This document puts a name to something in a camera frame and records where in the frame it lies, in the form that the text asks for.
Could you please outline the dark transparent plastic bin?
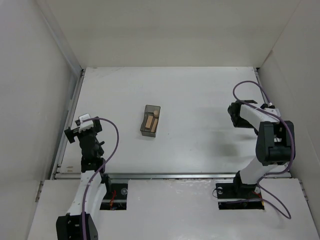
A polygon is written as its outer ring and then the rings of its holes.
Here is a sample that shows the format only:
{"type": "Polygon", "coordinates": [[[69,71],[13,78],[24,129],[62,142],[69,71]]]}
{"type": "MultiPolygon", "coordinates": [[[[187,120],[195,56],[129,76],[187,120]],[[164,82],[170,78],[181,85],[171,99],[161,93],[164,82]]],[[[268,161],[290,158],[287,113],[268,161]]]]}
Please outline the dark transparent plastic bin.
{"type": "Polygon", "coordinates": [[[143,121],[140,126],[141,135],[155,138],[160,118],[161,107],[157,105],[146,105],[143,113],[143,121]]]}

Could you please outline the long rectangular wood block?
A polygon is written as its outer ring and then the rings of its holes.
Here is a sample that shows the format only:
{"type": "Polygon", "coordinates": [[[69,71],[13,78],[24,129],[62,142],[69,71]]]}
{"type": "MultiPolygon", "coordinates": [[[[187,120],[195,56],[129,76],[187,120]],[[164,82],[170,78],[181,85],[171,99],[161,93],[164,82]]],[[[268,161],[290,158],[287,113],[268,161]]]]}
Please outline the long rectangular wood block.
{"type": "Polygon", "coordinates": [[[145,128],[146,129],[150,129],[151,128],[151,125],[152,125],[152,122],[153,122],[153,116],[152,115],[149,115],[147,117],[147,120],[146,120],[146,123],[145,123],[145,128]]]}

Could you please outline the small wood cylinder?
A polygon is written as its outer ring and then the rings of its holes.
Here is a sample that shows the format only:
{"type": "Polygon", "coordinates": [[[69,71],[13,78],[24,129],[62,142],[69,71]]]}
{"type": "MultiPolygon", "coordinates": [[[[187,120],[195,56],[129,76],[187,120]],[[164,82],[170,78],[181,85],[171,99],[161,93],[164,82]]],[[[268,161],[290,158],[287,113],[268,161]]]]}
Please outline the small wood cylinder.
{"type": "Polygon", "coordinates": [[[155,111],[153,112],[153,116],[154,116],[155,118],[158,118],[159,115],[160,115],[160,112],[159,112],[158,110],[155,110],[155,111]]]}

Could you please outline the thin wood block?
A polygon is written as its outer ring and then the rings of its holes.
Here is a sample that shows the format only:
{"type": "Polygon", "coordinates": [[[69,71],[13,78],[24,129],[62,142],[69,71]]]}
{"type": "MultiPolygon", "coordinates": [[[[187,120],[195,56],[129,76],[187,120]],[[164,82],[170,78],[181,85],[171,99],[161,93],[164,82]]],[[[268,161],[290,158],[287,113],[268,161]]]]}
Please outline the thin wood block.
{"type": "Polygon", "coordinates": [[[158,118],[155,118],[155,119],[154,119],[154,122],[153,122],[153,125],[152,125],[152,128],[151,128],[151,132],[152,132],[152,133],[155,133],[155,132],[156,132],[158,122],[159,122],[159,119],[158,119],[158,118]]]}

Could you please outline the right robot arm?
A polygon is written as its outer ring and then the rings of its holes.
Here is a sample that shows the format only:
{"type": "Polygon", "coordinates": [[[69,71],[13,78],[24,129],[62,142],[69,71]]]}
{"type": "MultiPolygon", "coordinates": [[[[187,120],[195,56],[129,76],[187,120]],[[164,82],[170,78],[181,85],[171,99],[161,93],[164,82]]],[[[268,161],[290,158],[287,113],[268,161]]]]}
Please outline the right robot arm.
{"type": "Polygon", "coordinates": [[[254,100],[237,100],[227,111],[233,126],[254,129],[257,141],[253,160],[236,173],[232,183],[222,185],[224,198],[251,199],[261,177],[290,161],[294,125],[291,121],[281,123],[280,112],[271,103],[259,105],[254,100]]]}

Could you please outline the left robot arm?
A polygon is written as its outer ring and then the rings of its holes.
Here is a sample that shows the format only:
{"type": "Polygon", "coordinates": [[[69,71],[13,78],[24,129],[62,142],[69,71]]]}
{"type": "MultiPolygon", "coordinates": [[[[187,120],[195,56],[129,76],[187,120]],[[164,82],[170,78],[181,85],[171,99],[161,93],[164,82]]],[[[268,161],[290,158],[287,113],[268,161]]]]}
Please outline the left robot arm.
{"type": "Polygon", "coordinates": [[[78,138],[81,149],[81,174],[77,192],[66,214],[56,220],[59,240],[97,240],[99,238],[95,218],[98,215],[107,187],[103,180],[105,162],[103,142],[97,134],[102,131],[98,119],[76,121],[77,127],[64,131],[70,143],[78,138]]]}

